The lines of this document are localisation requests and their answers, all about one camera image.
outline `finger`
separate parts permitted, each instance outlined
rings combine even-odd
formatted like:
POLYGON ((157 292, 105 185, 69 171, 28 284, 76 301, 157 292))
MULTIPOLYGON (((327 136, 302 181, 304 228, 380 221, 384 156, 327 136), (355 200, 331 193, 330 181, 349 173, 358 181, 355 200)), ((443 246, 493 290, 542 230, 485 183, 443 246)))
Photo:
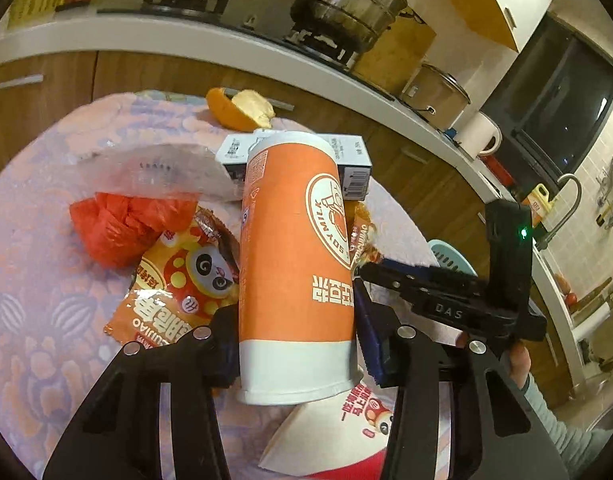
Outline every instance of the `finger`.
POLYGON ((455 346, 458 348, 464 348, 468 343, 469 335, 466 332, 462 332, 455 340, 455 346))
POLYGON ((522 341, 516 341, 509 350, 510 378, 518 388, 523 388, 531 369, 531 356, 522 341))

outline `floral tablecloth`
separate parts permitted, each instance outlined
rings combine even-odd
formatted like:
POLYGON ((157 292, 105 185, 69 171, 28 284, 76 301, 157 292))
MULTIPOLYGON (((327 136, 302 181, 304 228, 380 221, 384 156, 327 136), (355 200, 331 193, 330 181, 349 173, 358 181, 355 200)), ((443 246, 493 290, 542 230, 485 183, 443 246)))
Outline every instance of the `floral tablecloth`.
MULTIPOLYGON (((70 417, 120 348, 102 327, 126 294, 132 273, 102 269, 84 252, 68 214, 68 205, 83 199, 84 192, 55 171, 56 161, 109 142, 136 140, 199 142, 217 150, 229 133, 202 99, 153 97, 163 95, 118 94, 75 110, 0 174, 0 432, 37 478, 70 417)), ((279 119, 274 127, 305 130, 279 119)), ((411 264, 436 264, 417 227, 375 181, 367 203, 385 254, 411 264)), ((239 235, 239 203, 207 205, 239 235)), ((376 294, 406 316, 386 291, 376 294)), ((416 318, 413 324, 434 338, 455 338, 428 320, 416 318)), ((165 414, 167 399, 164 395, 165 414)), ((216 399, 216 408, 233 478, 278 477, 256 464, 291 407, 245 406, 229 390, 216 399)), ((446 478, 446 426, 443 431, 438 475, 446 478)), ((170 434, 164 430, 162 469, 165 479, 174 478, 170 434)))

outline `soy milk cup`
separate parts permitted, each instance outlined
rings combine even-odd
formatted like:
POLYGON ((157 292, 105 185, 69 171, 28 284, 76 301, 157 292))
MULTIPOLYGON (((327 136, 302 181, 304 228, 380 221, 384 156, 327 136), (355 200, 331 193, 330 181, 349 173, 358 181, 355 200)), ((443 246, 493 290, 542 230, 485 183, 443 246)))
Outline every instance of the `soy milk cup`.
POLYGON ((296 404, 355 386, 349 240, 325 140, 279 132, 251 150, 240 263, 240 400, 296 404))

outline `stainless steel pot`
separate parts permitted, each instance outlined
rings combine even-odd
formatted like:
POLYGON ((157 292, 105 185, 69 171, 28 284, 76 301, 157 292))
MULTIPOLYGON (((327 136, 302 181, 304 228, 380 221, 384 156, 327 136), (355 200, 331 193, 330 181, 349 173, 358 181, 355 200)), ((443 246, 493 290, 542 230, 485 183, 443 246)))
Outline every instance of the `stainless steel pot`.
POLYGON ((442 132, 451 128, 471 104, 466 90, 452 75, 426 63, 400 98, 442 132))
POLYGON ((296 0, 291 18, 355 52, 366 52, 404 7, 406 0, 296 0))

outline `cutting board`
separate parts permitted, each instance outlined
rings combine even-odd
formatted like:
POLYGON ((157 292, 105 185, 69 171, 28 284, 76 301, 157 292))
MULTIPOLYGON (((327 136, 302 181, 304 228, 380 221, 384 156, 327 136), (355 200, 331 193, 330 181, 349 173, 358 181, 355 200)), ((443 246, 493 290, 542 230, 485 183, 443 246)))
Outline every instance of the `cutting board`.
MULTIPOLYGON (((412 9, 403 12, 412 13, 412 9)), ((351 72, 398 96, 435 39, 435 31, 415 18, 398 16, 351 72)))

